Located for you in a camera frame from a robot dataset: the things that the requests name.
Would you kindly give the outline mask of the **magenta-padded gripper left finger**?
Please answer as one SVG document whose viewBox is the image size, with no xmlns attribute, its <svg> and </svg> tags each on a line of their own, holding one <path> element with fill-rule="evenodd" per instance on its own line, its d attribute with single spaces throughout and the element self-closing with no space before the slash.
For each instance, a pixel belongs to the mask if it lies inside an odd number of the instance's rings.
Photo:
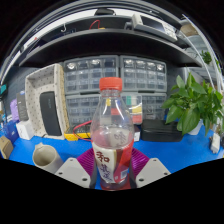
<svg viewBox="0 0 224 224">
<path fill-rule="evenodd" d="M 97 181 L 97 166 L 93 149 L 88 149 L 77 158 L 68 158 L 56 175 L 83 188 L 94 189 Z"/>
</svg>

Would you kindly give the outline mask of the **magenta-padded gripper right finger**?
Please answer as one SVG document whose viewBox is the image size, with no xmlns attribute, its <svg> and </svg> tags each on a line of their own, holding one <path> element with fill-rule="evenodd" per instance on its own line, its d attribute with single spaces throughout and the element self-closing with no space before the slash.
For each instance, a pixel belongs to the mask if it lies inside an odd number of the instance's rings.
<svg viewBox="0 0 224 224">
<path fill-rule="evenodd" d="M 158 158 L 149 158 L 136 148 L 132 150 L 129 168 L 130 187 L 140 188 L 170 175 L 170 171 Z"/>
</svg>

